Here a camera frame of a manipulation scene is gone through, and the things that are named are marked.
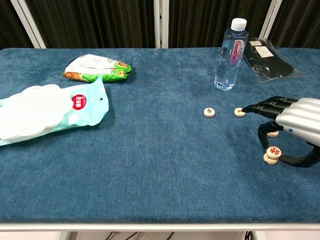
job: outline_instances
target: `blue table cover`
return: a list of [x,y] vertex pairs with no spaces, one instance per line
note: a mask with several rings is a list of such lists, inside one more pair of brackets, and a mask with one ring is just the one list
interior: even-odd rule
[[[234,116],[271,96],[320,98],[320,50],[279,51],[305,78],[260,83],[243,61],[221,91],[219,48],[1,50],[0,99],[80,84],[62,71],[85,54],[132,62],[133,72],[105,83],[99,125],[0,147],[0,223],[320,223],[320,164],[268,165],[257,128],[269,119]],[[285,132],[269,140],[285,155],[312,149]]]

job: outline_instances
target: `silver robotic hand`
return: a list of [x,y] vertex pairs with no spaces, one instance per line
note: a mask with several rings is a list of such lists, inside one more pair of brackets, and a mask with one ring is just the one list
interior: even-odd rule
[[261,124],[258,137],[262,146],[267,149],[267,133],[286,131],[313,146],[306,156],[296,158],[282,155],[279,160],[294,167],[307,168],[320,162],[320,100],[301,98],[295,100],[287,97],[273,96],[257,104],[242,109],[245,113],[260,114],[273,119]]

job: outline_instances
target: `white plastic lid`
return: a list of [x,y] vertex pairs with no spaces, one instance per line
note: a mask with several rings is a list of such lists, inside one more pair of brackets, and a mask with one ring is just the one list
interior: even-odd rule
[[243,18],[234,18],[231,23],[231,29],[234,31],[243,31],[246,29],[247,20]]

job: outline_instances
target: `plastic bottle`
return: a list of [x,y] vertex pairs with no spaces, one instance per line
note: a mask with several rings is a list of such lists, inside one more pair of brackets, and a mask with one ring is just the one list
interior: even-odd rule
[[235,18],[231,28],[224,32],[221,56],[216,68],[214,85],[227,91],[234,87],[239,71],[242,55],[248,40],[248,32],[245,31],[247,20]]

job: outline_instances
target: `black robot finger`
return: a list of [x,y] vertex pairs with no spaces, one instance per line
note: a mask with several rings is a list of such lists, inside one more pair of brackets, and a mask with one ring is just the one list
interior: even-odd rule
[[270,101],[270,100],[261,101],[256,105],[267,106],[267,107],[272,107],[272,108],[282,109],[282,110],[291,106],[291,104],[289,104],[289,103],[282,103],[282,102]]
[[320,148],[318,146],[315,146],[311,152],[301,158],[282,155],[281,157],[279,157],[279,160],[294,167],[309,168],[320,162]]
[[260,140],[260,143],[264,149],[267,149],[269,147],[269,141],[267,134],[273,133],[276,131],[282,131],[284,129],[283,126],[276,123],[276,121],[270,121],[267,123],[263,123],[258,128],[258,138]]
[[280,108],[275,108],[271,106],[258,106],[258,105],[249,105],[242,109],[244,113],[255,113],[260,114],[266,118],[275,120],[276,117],[282,112],[283,110]]
[[278,102],[278,103],[283,103],[283,104],[293,104],[295,102],[298,102],[298,100],[289,98],[289,97],[283,97],[283,96],[272,96],[268,98],[266,101],[269,102]]

